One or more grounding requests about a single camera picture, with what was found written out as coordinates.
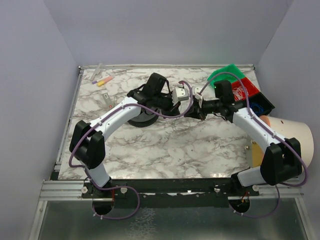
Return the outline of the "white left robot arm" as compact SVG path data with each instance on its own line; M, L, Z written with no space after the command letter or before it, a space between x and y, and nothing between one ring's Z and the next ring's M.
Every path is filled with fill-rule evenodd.
M169 81L158 73L152 73L148 81L127 93L127 96L113 109L91 122L79 121L73 131L69 150L71 157L81 163L89 177L99 187L104 187L111 177L103 160L106 157L105 141L123 124L148 127L155 123L159 114L179 115L178 95L185 95L185 89L175 88L164 93L163 87Z

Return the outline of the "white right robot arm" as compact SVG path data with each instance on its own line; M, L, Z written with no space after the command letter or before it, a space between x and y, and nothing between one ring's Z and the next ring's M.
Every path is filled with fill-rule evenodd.
M205 120L208 114L220 114L254 140L264 152L261 165L232 175L242 187L268 184L275 186L302 173L301 145L296 138L286 138L263 122L249 103L235 101L227 80L214 84L215 100L204 100L202 90L193 89L193 104L185 117Z

